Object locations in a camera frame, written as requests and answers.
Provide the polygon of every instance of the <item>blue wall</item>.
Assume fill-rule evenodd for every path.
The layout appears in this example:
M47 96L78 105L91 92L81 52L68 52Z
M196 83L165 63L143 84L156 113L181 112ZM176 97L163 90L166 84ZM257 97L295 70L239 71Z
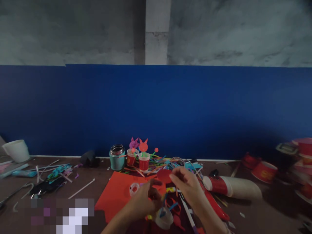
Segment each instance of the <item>blue wall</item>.
M312 134L312 69L208 66L0 66L0 135L30 154L108 156L148 138L183 158L265 158Z

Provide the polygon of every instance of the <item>orange straw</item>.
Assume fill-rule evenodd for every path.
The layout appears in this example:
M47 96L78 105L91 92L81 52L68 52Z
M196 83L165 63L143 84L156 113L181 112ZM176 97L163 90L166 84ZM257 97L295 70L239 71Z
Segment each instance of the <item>orange straw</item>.
M156 171L158 168L165 167L165 166L166 166L166 165L158 166L158 167L156 167L154 170L148 172L147 175L149 176L152 172Z

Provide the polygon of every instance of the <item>red paper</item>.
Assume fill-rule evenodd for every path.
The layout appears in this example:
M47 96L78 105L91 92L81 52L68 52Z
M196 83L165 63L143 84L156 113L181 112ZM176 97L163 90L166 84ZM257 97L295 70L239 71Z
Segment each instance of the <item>red paper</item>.
M127 174L114 172L94 209L103 210L105 212L105 220L109 223L112 218L126 205L130 200L129 188L133 183L146 183L156 175L150 177L137 177ZM154 186L158 189L160 194L166 192L165 184L161 186Z

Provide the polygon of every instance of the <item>floor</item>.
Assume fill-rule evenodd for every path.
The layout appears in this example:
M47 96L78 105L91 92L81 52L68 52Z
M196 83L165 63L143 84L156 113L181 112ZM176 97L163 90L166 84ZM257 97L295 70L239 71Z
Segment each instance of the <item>floor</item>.
M79 163L79 159L76 158L59 158L58 164L71 163L76 165ZM30 165L45 166L51 162L57 160L56 158L35 158L29 162ZM230 163L229 165L215 164L213 162L201 162L204 169L202 170L204 175L208 175L213 169L219 170L219 175L230 176L237 163ZM75 168L72 183L67 183L61 187L57 192L51 194L45 194L44 198L58 198L66 199L88 184L93 178L93 182L85 190L81 191L75 196L75 198L89 198L90 206L93 205L99 199L106 184L109 181L113 171L107 170L110 166L110 161L104 159L100 162L98 168ZM79 177L74 179L76 173L79 173ZM246 178L254 181L261 189L263 193L263 200L260 201L247 201L238 200L228 197L223 197L228 202L228 207L224 207L220 204L221 208L230 216L230 221L235 225L236 229L232 229L235 233L304 233L300 232L299 228L302 227L303 215L312 219L312 206L301 200L294 192L292 186L286 186L278 182L274 182L272 185L264 184L253 177L250 171L244 167L240 167L236 177ZM7 177L0 180L0 201L6 198L12 191L21 187L26 182L31 181L35 183L36 178L15 178ZM55 233L55 225L60 224L62 215L57 213L60 218L53 220L51 217L45 217L45 226L31 226L30 225L30 211L22 209L18 206L18 213L13 213L13 205L21 198L28 189L21 190L11 200L8 201L5 209L0 211L0 227L2 233ZM64 201L63 205L68 206L68 200ZM129 233L136 231L137 233L143 232L143 221L138 222L139 225L132 225L128 230ZM82 233L99 234L105 227L104 212L95 212L94 217L90 217L88 220L88 226L82 227ZM182 225L186 227L187 231L191 230L191 227L186 220ZM182 233L177 227L172 225L170 230L172 233Z

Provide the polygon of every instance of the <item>pink paper bunny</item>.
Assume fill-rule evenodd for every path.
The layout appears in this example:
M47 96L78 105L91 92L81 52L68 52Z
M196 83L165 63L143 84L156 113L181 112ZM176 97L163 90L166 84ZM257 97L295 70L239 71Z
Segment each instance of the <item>pink paper bunny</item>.
M138 148L140 146L140 143L137 142L139 138L137 138L136 140L133 139L133 137L131 137L131 142L129 144L129 147L130 149L133 149L133 148Z

